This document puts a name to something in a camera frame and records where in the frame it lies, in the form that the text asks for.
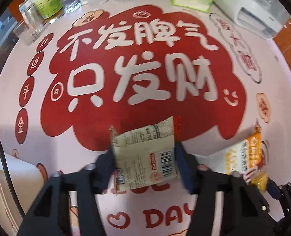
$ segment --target red circle with character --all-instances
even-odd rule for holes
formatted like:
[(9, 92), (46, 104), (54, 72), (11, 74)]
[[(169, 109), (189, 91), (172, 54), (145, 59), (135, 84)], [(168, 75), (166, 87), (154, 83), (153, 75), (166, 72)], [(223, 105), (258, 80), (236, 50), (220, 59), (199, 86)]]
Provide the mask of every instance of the red circle with character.
[(34, 89), (34, 77), (30, 76), (29, 78), (26, 79), (20, 91), (19, 103), (21, 107), (26, 106), (26, 104), (30, 100), (33, 89)]
[(27, 68), (28, 76), (31, 76), (33, 73), (35, 73), (35, 71), (38, 69), (39, 65), (41, 64), (43, 58), (44, 58), (44, 52), (39, 52), (32, 58)]
[(15, 121), (15, 136), (19, 144), (23, 144), (27, 135), (28, 117), (25, 108), (22, 108)]
[(50, 41), (53, 39), (53, 37), (54, 37), (53, 33), (46, 35), (37, 45), (36, 51), (40, 52), (43, 49), (45, 49), (46, 46), (50, 43)]

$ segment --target heart drawing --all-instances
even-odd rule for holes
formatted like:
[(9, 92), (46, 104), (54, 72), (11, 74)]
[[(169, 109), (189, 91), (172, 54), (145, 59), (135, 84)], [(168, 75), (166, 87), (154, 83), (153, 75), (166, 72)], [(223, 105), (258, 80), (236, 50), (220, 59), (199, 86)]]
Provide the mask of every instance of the heart drawing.
[[(117, 224), (114, 224), (110, 221), (111, 218), (119, 221), (121, 216), (123, 216), (125, 218), (125, 223), (123, 225), (117, 225)], [(107, 221), (113, 227), (116, 227), (118, 229), (125, 229), (130, 224), (130, 217), (125, 212), (119, 212), (119, 213), (117, 213), (117, 215), (109, 214), (107, 216)]]

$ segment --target smiley face drawing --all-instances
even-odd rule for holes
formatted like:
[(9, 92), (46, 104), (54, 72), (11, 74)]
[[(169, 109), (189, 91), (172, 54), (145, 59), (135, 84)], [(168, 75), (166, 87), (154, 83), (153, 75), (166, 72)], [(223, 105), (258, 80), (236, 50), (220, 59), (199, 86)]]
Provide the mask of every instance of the smiley face drawing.
[[(224, 95), (228, 96), (230, 94), (230, 92), (228, 90), (224, 90), (223, 91)], [(231, 95), (233, 98), (238, 98), (236, 91), (232, 92)], [(231, 102), (231, 100), (227, 97), (224, 97), (225, 102), (227, 102), (230, 106), (237, 106), (238, 105), (238, 100), (234, 100), (234, 103)]]

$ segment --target white appliance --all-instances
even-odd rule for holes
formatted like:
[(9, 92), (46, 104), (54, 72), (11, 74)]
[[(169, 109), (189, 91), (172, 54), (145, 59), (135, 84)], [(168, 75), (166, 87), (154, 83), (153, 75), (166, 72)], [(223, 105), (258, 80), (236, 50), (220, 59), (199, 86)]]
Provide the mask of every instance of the white appliance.
[(273, 38), (290, 15), (278, 0), (214, 0), (234, 23), (266, 38)]
[[(26, 213), (44, 185), (39, 169), (27, 162), (4, 154), (18, 199)], [(9, 236), (15, 236), (22, 217), (14, 203), (0, 160), (0, 225)]]

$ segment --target cartoon character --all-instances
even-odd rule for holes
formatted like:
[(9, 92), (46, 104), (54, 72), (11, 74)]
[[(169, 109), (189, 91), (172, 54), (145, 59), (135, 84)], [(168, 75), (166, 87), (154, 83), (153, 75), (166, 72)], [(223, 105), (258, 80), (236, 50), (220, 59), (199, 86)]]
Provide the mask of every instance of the cartoon character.
[(96, 10), (96, 11), (89, 11), (85, 13), (80, 19), (76, 20), (72, 26), (73, 27), (80, 27), (85, 24), (91, 23), (92, 21), (96, 20), (99, 16), (101, 16), (103, 10)]
[(265, 123), (269, 123), (271, 118), (271, 107), (266, 94), (258, 93), (256, 95), (256, 100), (259, 116), (264, 120)]

